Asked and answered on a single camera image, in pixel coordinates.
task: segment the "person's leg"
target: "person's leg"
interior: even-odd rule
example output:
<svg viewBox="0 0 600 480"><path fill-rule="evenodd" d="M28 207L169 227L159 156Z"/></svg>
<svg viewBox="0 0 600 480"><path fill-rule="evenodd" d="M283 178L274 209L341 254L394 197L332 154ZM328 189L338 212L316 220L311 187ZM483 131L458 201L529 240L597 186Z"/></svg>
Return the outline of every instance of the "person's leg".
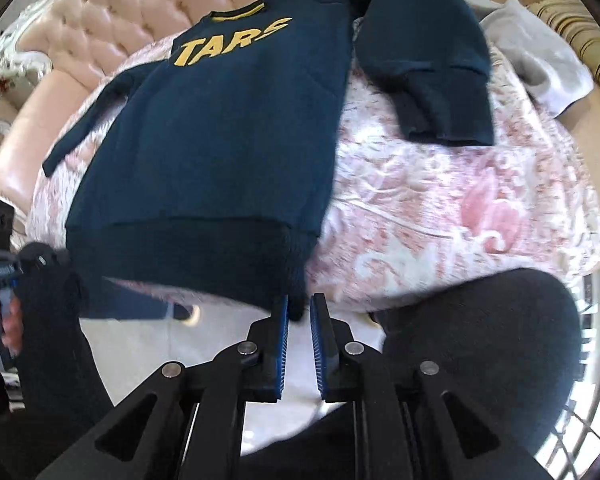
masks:
<svg viewBox="0 0 600 480"><path fill-rule="evenodd" d="M395 376L409 381L422 361L435 361L529 453L539 449L568 400L582 343L559 280L511 270L376 319Z"/></svg>
<svg viewBox="0 0 600 480"><path fill-rule="evenodd" d="M164 319L169 305L162 300L88 273L80 280L89 291L89 301L80 306L83 319Z"/></svg>
<svg viewBox="0 0 600 480"><path fill-rule="evenodd" d="M542 444L568 398L580 352L576 306L558 280L512 270L376 319L397 377L410 381L422 361L434 360L529 452ZM243 457L239 477L352 478L353 442L347 405L292 439Z"/></svg>
<svg viewBox="0 0 600 480"><path fill-rule="evenodd" d="M113 407L80 329L85 289L69 268L50 267L23 277L16 295L24 328L16 365L26 410L62 420L79 438Z"/></svg>

